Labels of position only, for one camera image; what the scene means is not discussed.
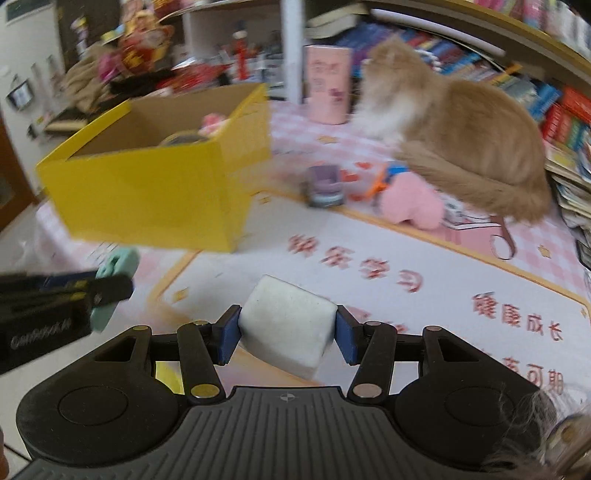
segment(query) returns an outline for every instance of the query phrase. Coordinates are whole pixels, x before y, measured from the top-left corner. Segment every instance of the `shelf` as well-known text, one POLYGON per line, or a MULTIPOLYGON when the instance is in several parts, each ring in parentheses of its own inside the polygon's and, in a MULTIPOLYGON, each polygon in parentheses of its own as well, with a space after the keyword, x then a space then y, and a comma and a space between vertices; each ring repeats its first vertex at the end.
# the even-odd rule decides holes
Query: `shelf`
POLYGON ((205 10, 236 10, 239 8, 261 7, 264 5, 279 5, 278 0, 218 0, 208 4, 196 5, 195 7, 184 8, 178 10, 173 14, 163 17, 160 21, 164 22, 170 18, 178 17, 179 15, 190 14, 193 12, 202 12, 205 10))
POLYGON ((466 0, 381 0, 371 8, 423 18, 487 41, 506 52, 505 62, 518 61, 545 71, 591 96, 591 63, 548 34, 514 18, 466 0))

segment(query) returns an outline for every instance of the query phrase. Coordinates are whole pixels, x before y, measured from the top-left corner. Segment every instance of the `teal clip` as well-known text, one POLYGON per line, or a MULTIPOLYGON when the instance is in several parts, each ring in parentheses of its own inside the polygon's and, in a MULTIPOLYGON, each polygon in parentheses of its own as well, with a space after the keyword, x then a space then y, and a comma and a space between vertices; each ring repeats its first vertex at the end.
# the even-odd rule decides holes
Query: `teal clip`
MULTIPOLYGON (((133 278, 139 266, 139 252, 135 248, 119 247, 111 252, 109 258, 103 263, 96 278, 110 277, 111 275, 126 274, 133 278)), ((117 304, 106 305, 92 309, 90 314, 90 325, 97 332, 105 330, 113 316, 117 304)))

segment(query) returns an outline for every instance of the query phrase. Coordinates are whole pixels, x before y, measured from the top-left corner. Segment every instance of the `play mat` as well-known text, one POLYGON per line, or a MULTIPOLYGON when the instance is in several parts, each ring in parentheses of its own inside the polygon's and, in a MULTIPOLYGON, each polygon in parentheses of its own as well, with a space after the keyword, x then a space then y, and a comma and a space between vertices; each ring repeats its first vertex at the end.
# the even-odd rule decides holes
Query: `play mat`
MULTIPOLYGON (((558 393, 568 385, 571 395, 586 399, 577 393, 591 387, 585 270, 558 217, 529 227, 446 199, 454 215, 435 232, 391 225, 362 199, 390 159, 383 144, 359 138, 348 125, 311 123, 303 107, 274 102, 272 108, 274 193, 254 198, 239 251, 141 248, 134 296, 118 307, 110 332, 142 323, 167 333, 190 320, 216 320, 231 304, 244 303, 261 275, 271 274, 344 304, 360 321, 415 334, 441 325, 530 381, 558 393), (344 171, 348 202, 337 211, 296 201, 301 172, 321 162, 344 171)), ((51 202, 40 206, 37 220, 34 248, 52 271, 93 268, 115 247, 72 240, 51 202)), ((414 373, 401 382, 402 369, 397 365, 393 391, 416 376, 412 365, 414 373)), ((355 368, 333 346, 305 381, 239 347, 219 372, 228 388, 347 388, 355 368)))
MULTIPOLYGON (((261 193, 238 251, 198 253, 170 278, 160 302, 185 321, 214 321, 230 305, 244 304, 268 274, 344 304, 362 322, 412 334, 442 326, 557 394, 565 384, 571 394, 591 387, 591 325, 582 297, 510 264, 497 267, 481 254, 460 254, 367 220, 261 193)), ((246 379, 268 384, 268 366, 257 368, 245 371, 232 361, 218 373, 229 390, 246 379)), ((346 390, 354 374, 333 344, 308 384, 346 390)))
MULTIPOLYGON (((321 163, 340 165, 346 182, 347 208, 370 217, 379 216, 362 195, 370 188, 384 162, 392 160, 379 141, 354 133, 350 125, 310 122, 305 106, 273 102, 274 188, 297 194, 301 173, 321 163)), ((499 216, 472 212, 445 196, 452 214, 437 230, 424 233, 412 227, 407 233, 430 241, 444 240, 458 251, 475 252, 506 262, 566 290, 587 296, 586 270, 576 257, 574 240, 557 213, 535 226, 511 223, 499 216)))

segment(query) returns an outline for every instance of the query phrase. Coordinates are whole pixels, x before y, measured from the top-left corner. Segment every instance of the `toy car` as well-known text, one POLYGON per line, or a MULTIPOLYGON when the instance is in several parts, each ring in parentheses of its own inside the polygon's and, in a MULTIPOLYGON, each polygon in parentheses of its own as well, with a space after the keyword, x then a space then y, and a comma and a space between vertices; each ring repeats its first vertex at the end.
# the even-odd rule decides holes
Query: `toy car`
POLYGON ((329 208, 345 203, 340 168, 337 165, 317 165, 306 171, 302 194, 310 207, 329 208))

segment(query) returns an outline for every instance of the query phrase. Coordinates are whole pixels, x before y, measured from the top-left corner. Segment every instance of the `cat tail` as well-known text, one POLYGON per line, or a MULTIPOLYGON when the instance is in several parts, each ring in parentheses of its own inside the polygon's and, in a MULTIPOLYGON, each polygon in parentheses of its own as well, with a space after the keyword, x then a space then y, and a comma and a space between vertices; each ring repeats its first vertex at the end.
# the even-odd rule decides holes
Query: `cat tail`
POLYGON ((395 154, 397 160, 406 161, 430 184, 477 209, 527 222, 539 222, 550 209, 550 189, 543 171, 525 184, 508 185, 464 170, 421 142, 405 142, 400 148, 395 154))

